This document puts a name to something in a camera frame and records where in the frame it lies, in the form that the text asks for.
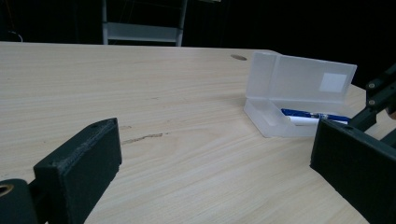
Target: screw hole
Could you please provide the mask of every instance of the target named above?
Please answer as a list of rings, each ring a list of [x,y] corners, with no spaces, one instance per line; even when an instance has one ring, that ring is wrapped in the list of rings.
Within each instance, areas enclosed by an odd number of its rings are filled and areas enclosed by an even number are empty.
[[[10,184],[0,185],[0,197],[3,197],[4,195],[10,193],[13,188],[14,186]]]
[[[235,58],[236,60],[240,60],[240,61],[247,61],[248,60],[244,56],[237,55],[237,54],[232,54],[231,57]]]

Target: blue object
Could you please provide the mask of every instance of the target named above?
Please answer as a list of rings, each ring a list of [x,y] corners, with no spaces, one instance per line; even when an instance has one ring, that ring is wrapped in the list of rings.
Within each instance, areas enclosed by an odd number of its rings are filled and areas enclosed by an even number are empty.
[[[294,116],[301,118],[312,118],[312,119],[331,119],[338,121],[348,122],[349,118],[338,115],[322,114],[322,113],[312,113],[303,110],[293,110],[293,109],[280,109],[285,116]]]

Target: light wood surface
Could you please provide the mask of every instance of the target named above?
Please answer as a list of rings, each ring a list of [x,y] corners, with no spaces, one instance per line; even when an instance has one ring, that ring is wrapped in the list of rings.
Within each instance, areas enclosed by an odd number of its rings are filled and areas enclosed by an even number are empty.
[[[0,180],[32,181],[71,136],[118,118],[123,164],[86,223],[365,223],[309,167],[313,137],[264,138],[244,113],[252,53],[0,43]],[[346,103],[361,110],[364,91]],[[378,119],[380,138],[392,123]]]

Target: cable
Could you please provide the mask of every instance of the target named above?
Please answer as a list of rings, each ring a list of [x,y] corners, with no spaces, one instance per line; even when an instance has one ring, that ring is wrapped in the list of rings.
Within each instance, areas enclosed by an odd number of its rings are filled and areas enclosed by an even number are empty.
[[[9,32],[10,34],[17,35],[18,38],[20,39],[20,41],[23,42],[23,38],[22,38],[22,36],[21,36],[20,34],[18,34],[18,33],[15,32],[15,31],[8,31],[8,32]]]
[[[9,16],[9,22],[11,23],[11,29],[15,30],[15,24],[14,24],[14,20],[12,19],[12,13],[11,13],[11,9],[9,8],[8,0],[4,0],[4,3],[6,4],[7,13]]]
[[[125,1],[124,6],[123,6],[123,8],[122,8],[122,12],[121,12],[121,15],[120,15],[120,20],[119,20],[119,22],[122,21],[122,17],[123,17],[123,14],[124,14],[124,12],[125,12],[125,8],[126,8],[126,2],[127,2],[127,1]]]
[[[131,20],[132,10],[134,9],[134,2],[135,2],[135,1],[132,1],[132,6],[131,6],[131,10],[129,11],[129,17],[128,17],[127,23],[129,23],[129,21]]]

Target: plastic container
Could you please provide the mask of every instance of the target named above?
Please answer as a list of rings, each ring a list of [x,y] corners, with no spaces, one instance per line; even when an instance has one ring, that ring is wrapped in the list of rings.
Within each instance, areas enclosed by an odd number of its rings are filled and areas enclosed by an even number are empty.
[[[276,53],[253,54],[245,112],[265,137],[314,136],[318,125],[296,125],[281,108],[353,117],[345,105],[357,65]]]

